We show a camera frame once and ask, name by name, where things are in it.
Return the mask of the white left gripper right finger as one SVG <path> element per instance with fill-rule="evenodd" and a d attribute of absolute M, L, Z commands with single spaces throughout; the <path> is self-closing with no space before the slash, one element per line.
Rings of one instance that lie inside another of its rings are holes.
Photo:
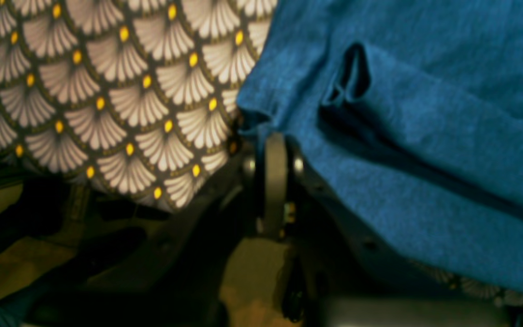
<path fill-rule="evenodd" d="M 288 155 L 286 234 L 296 252 L 289 314 L 304 327 L 508 327 L 502 307 L 434 281 L 355 217 L 307 163 Z"/>

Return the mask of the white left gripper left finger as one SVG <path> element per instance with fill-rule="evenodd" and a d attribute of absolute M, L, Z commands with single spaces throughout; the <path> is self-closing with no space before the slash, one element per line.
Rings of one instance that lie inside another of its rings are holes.
<path fill-rule="evenodd" d="M 286 198 L 285 136 L 268 136 L 262 154 L 246 144 L 133 254 L 83 288 L 46 295 L 28 325 L 226 327 L 227 261 L 243 238 L 285 237 Z"/>

